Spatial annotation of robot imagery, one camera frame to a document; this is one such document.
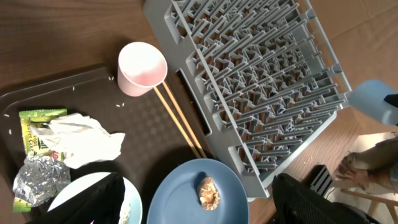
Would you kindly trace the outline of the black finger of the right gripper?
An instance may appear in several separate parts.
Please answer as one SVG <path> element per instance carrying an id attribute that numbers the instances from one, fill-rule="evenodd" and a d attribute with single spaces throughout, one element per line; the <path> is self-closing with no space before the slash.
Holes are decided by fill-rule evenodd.
<path id="1" fill-rule="evenodd" d="M 387 95 L 384 98 L 384 101 L 397 108 L 398 107 L 398 94 Z"/>

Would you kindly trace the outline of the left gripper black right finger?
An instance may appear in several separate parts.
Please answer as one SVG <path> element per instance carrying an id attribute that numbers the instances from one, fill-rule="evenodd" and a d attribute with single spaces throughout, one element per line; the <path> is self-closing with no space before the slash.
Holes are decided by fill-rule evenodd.
<path id="1" fill-rule="evenodd" d="M 278 224 L 380 224 L 358 208 L 328 201 L 286 173 L 274 177 L 272 196 Z"/>

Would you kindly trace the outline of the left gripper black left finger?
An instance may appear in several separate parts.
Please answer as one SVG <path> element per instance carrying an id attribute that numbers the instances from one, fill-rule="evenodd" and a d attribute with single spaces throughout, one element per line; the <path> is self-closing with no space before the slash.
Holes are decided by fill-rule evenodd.
<path id="1" fill-rule="evenodd" d="M 27 224 L 118 224 L 124 193 L 123 177 L 112 172 Z"/>

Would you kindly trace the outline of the light blue cup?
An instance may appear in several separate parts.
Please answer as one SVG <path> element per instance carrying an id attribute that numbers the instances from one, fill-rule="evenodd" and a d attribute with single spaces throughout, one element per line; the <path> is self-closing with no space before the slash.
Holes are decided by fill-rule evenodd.
<path id="1" fill-rule="evenodd" d="M 380 80 L 367 80 L 350 93 L 348 102 L 382 124 L 397 126 L 397 108 L 384 101 L 390 94 L 397 94 L 397 91 Z"/>

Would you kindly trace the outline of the white tissue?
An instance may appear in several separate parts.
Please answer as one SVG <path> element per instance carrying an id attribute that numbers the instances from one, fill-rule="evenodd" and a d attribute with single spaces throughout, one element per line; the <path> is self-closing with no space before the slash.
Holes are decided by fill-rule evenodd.
<path id="1" fill-rule="evenodd" d="M 99 121 L 80 113 L 55 118 L 43 128 L 30 125 L 30 130 L 55 152 L 63 162 L 77 169 L 91 162 L 112 161 L 121 155 L 124 133 L 109 133 Z"/>

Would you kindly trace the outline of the aluminium foil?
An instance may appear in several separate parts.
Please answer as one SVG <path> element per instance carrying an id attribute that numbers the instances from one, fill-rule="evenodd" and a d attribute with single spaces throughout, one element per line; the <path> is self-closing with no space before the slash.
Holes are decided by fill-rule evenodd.
<path id="1" fill-rule="evenodd" d="M 29 212 L 60 193 L 71 182 L 70 169 L 50 156 L 27 156 L 13 183 L 13 211 Z"/>

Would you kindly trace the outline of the green snack wrapper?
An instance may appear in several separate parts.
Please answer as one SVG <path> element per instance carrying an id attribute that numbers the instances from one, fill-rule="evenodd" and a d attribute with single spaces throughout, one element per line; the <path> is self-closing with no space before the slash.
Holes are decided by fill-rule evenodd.
<path id="1" fill-rule="evenodd" d="M 62 153 L 51 151 L 43 141 L 41 141 L 30 130 L 30 125 L 43 128 L 49 121 L 67 115 L 66 109 L 46 109 L 20 111 L 19 118 L 22 129 L 22 142 L 27 156 L 50 156 L 63 163 Z"/>

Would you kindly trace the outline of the pink cup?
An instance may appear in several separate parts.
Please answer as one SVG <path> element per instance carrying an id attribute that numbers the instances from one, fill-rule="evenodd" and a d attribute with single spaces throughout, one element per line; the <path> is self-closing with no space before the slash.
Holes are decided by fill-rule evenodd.
<path id="1" fill-rule="evenodd" d="M 162 52 L 145 42 L 131 42 L 118 55 L 117 83 L 128 96 L 141 96 L 160 85 L 168 65 Z"/>

